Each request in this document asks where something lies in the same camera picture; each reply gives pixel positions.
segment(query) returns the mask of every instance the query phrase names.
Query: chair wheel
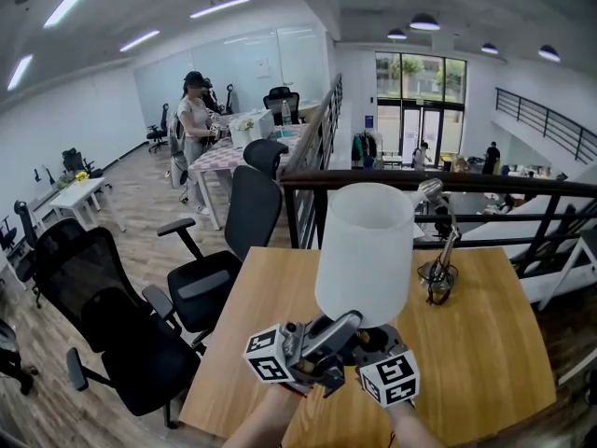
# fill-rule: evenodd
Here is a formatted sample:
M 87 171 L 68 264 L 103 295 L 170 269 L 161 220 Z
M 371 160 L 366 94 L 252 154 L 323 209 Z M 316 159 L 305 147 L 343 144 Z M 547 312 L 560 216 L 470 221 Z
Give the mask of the chair wheel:
M 37 375 L 39 375 L 39 370 L 37 369 L 37 367 L 35 365 L 30 365 L 28 367 L 23 367 L 22 369 L 24 372 L 29 373 L 30 375 L 33 375 L 34 377 L 36 377 Z

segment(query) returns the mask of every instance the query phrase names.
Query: white lampshade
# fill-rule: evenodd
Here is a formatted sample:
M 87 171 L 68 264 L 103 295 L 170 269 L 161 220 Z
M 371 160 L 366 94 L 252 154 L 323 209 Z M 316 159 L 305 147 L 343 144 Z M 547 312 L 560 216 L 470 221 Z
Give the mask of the white lampshade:
M 361 327 L 394 319 L 409 295 L 414 208 L 384 184 L 352 184 L 329 200 L 315 298 L 332 320 L 356 310 Z

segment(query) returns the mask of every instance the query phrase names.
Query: woman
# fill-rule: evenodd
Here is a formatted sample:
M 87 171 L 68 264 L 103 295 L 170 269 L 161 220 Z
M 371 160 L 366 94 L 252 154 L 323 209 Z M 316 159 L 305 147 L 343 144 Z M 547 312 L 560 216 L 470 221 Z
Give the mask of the woman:
M 514 198 L 507 194 L 504 198 L 504 202 L 500 205 L 488 205 L 485 209 L 483 209 L 483 214 L 485 216 L 494 216 L 498 214 L 507 214 L 512 209 L 514 209 Z
M 203 76 L 198 71 L 191 71 L 185 77 L 183 86 L 183 97 L 178 105 L 178 119 L 185 129 L 185 159 L 190 166 L 196 161 L 203 152 L 205 152 L 205 143 L 207 138 L 212 135 L 209 130 L 212 125 L 209 111 L 201 99 L 203 88 L 205 86 Z M 230 196 L 231 177 L 230 172 L 216 172 L 222 189 Z M 209 209 L 205 206 L 205 200 L 201 194 L 198 182 L 195 180 L 192 172 L 188 173 L 189 179 L 193 183 L 190 188 L 193 202 L 197 205 L 197 212 L 201 216 L 209 216 Z

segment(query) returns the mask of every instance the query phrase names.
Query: railing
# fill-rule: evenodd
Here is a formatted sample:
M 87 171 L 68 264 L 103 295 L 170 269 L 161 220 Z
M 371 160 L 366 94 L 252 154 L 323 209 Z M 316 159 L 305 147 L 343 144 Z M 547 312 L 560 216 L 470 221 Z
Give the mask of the railing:
M 497 88 L 495 109 L 530 126 L 588 164 L 597 160 L 597 135 L 560 113 L 518 94 Z
M 284 184 L 285 175 L 327 169 L 331 153 L 334 152 L 334 137 L 338 128 L 341 105 L 342 76 L 338 75 L 286 165 L 282 184 Z M 285 203 L 288 225 L 292 228 L 290 231 L 292 246 L 303 249 L 310 247 L 315 232 L 315 210 L 318 209 L 316 205 L 321 203 L 321 198 L 316 201 L 311 190 L 294 191 L 285 188 Z
M 567 181 L 553 181 L 540 178 L 523 178 L 498 175 L 474 175 L 465 173 L 388 171 L 388 170 L 327 170 L 333 151 L 334 135 L 338 127 L 338 116 L 342 100 L 342 81 L 337 77 L 316 117 L 301 138 L 291 161 L 286 165 L 281 182 L 285 191 L 286 211 L 291 244 L 295 248 L 312 246 L 317 233 L 319 244 L 323 242 L 326 226 L 327 192 L 359 182 L 387 184 L 401 190 L 416 190 L 426 179 L 437 177 L 443 181 L 444 190 L 452 192 L 495 192 L 498 194 L 526 194 L 550 196 L 545 214 L 523 215 L 468 215 L 457 214 L 459 223 L 495 221 L 539 221 L 531 237 L 458 241 L 456 247 L 488 247 L 497 245 L 528 245 L 520 256 L 511 259 L 520 278 L 558 272 L 566 262 L 570 249 L 557 252 L 565 241 L 578 238 L 578 230 L 590 219 L 597 219 L 597 186 Z M 556 113 L 546 119 L 552 119 Z M 579 131 L 584 141 L 587 130 Z M 574 214 L 556 213 L 562 197 L 586 198 L 590 203 Z M 560 221 L 557 231 L 548 233 L 552 221 Z M 417 215 L 416 223 L 450 223 L 449 216 Z M 440 249 L 440 241 L 416 241 L 415 249 Z

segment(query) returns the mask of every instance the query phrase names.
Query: staircase railing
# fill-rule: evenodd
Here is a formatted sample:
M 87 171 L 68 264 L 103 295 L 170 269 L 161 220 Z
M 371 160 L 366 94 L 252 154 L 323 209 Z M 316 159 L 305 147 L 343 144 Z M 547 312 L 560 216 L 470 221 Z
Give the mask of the staircase railing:
M 543 134 L 588 164 L 597 160 L 597 134 L 566 116 L 518 94 L 497 88 L 495 109 Z

